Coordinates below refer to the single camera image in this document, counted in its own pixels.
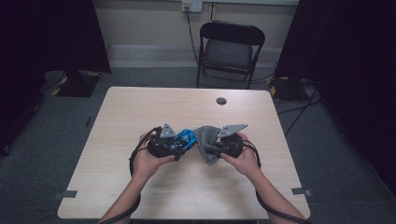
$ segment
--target chair backrest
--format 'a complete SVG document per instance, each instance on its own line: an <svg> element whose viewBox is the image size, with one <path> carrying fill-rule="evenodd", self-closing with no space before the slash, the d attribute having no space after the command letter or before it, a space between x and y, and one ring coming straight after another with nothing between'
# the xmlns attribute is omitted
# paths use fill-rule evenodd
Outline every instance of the chair backrest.
<svg viewBox="0 0 396 224"><path fill-rule="evenodd" d="M252 25L227 21L210 21L201 27L201 42L204 38L234 42L246 45L263 45L265 35L259 28Z"/></svg>

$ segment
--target person's left hand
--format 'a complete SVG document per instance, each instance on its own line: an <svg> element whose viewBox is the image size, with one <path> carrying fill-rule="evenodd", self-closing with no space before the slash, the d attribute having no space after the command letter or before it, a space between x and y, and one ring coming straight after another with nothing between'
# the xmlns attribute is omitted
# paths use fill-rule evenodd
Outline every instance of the person's left hand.
<svg viewBox="0 0 396 224"><path fill-rule="evenodd" d="M145 133L140 135L139 142L144 138L145 135ZM137 152L137 155L134 159L133 176L139 176L140 178L149 179L157 172L160 166L175 159L175 156L173 155L163 158L157 158L152 156L147 150L147 142L152 136L154 136L154 134L151 134L148 138L146 138L146 140L140 146L139 151Z"/></svg>

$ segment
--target wrist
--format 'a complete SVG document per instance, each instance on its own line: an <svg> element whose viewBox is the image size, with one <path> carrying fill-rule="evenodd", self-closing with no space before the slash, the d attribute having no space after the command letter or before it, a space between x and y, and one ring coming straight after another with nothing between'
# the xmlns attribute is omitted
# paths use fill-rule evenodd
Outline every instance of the wrist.
<svg viewBox="0 0 396 224"><path fill-rule="evenodd" d="M258 178L262 178L263 176L264 176L264 174L262 173L262 170L260 170L259 167L257 167L257 169L254 169L246 174L247 179L249 179L251 182L257 180Z"/></svg>
<svg viewBox="0 0 396 224"><path fill-rule="evenodd" d="M146 184L150 178L151 178L150 175L145 175L140 173L136 173L132 176L132 180L140 184Z"/></svg>

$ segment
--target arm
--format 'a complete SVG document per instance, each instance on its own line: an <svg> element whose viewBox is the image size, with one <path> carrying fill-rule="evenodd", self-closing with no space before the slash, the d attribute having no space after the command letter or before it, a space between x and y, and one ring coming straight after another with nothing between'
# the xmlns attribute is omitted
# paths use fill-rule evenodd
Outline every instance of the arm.
<svg viewBox="0 0 396 224"><path fill-rule="evenodd" d="M99 220L99 223L112 217L116 217L117 215L130 209L139 197L143 187L145 187L146 183L157 172L160 166L172 161L175 158L175 156L167 156L164 158L153 157L146 149L146 143L148 140L149 138L147 138L147 140L139 148L141 150L137 152L136 158L134 159L134 174L132 179L129 181L128 185L125 187L119 198L113 203L113 205L111 205L111 207ZM129 223L130 219L130 217L125 217L119 220L117 223Z"/></svg>
<svg viewBox="0 0 396 224"><path fill-rule="evenodd" d="M244 134L238 134L242 137L242 140L248 140ZM256 162L256 157L252 149L244 147L241 155L237 159L224 153L221 153L221 157L233 165L239 173L245 175L250 180L254 188L259 192L262 201L268 206L279 212L305 219L304 216L285 197L283 197L283 195L265 177ZM285 218L275 216L272 213L268 213L268 217L275 224L295 223Z"/></svg>

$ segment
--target black folding chair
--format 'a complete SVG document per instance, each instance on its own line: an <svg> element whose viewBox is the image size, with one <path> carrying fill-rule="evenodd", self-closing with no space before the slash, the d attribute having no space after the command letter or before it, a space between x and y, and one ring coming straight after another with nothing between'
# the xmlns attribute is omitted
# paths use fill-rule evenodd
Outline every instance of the black folding chair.
<svg viewBox="0 0 396 224"><path fill-rule="evenodd" d="M218 70L245 75L247 90L253 78L264 33L257 27L227 21L210 21L201 27L196 88L200 85L201 70ZM253 56L253 47L257 47Z"/></svg>

